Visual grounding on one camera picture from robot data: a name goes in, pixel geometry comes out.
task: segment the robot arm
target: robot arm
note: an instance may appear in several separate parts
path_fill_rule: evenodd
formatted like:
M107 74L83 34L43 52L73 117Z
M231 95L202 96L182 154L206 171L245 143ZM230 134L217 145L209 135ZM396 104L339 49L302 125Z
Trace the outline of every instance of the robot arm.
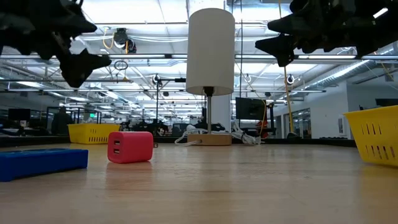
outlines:
M0 1L0 55L3 46L10 46L22 55L37 52L44 60L56 56L65 81L80 87L93 70L111 64L107 55L69 51L71 39L97 29L85 19L82 4L83 0Z

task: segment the lamp shade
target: lamp shade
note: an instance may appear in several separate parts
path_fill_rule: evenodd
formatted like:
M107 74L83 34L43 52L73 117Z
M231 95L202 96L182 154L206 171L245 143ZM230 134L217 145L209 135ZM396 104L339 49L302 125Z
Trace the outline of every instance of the lamp shade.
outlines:
M235 19L222 9L202 9L189 18L187 92L204 95L203 87L214 87L213 95L234 90Z

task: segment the red usb charger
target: red usb charger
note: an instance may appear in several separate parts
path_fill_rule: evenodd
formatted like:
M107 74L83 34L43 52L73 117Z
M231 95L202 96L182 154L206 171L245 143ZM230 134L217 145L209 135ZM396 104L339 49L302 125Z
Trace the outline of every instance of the red usb charger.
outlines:
M118 164L148 161L153 150L154 137L146 131L113 132L108 138L108 159Z

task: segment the blue plastic block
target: blue plastic block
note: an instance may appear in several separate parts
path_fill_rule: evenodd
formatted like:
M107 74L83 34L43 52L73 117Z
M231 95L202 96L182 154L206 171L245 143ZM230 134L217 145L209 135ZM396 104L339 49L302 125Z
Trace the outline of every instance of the blue plastic block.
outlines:
M35 149L0 152L0 182L39 174L85 169L88 150Z

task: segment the white cable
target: white cable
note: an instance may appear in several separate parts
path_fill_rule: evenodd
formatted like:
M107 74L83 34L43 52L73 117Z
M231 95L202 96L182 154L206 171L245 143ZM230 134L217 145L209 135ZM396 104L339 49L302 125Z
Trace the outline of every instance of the white cable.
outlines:
M242 142L243 142L243 144L247 144L247 145L256 145L256 144L261 144L261 138L260 137L258 137L258 138L255 138L255 137L252 137L252 136L250 136L250 135L247 135L246 133L244 133L240 128L239 128L239 125L238 125L238 123L235 121L234 122L234 126L233 126L233 128L234 128L234 131L235 132L233 132L233 133L231 133L231 135L232 135L232 137L234 137L234 138L236 138L236 139L240 139L240 140L242 140ZM187 136L188 134L193 134L193 133L195 133L195 134L198 134L199 132L202 132L202 133L207 133L207 130L205 130L205 129L200 129L200 128L195 128L195 129L190 129L190 130L188 130L188 131L185 131L184 132L184 134L180 137L180 138L178 138L177 140L175 140L175 144L176 145L178 145L178 146L191 146L191 145L194 145L194 144L198 144L198 143L200 143L200 141L193 141L193 142L187 142L187 143L179 143L183 138L185 138L185 136ZM220 132L217 132L217 131L212 131L212 133L214 133L214 134L219 134Z
M235 121L233 129L235 132L232 133L232 137L236 139L241 139L243 144L248 144L248 145L255 145L255 144L261 144L261 138L255 138L253 136L247 135L242 131L242 129L239 127L238 123Z
M178 145L178 146L191 146L191 145L194 145L194 144L198 144L198 143L200 143L200 141L193 141L193 142L187 142L187 143L179 143L183 138L185 138L185 136L187 136L188 134L192 134L192 133L198 133L199 131L203 131L204 133L207 133L207 130L205 130L205 129L191 129L191 130L189 130L189 131L185 131L183 134L182 134L182 136L180 137L180 138L178 138L177 140L175 140L175 144L176 145Z

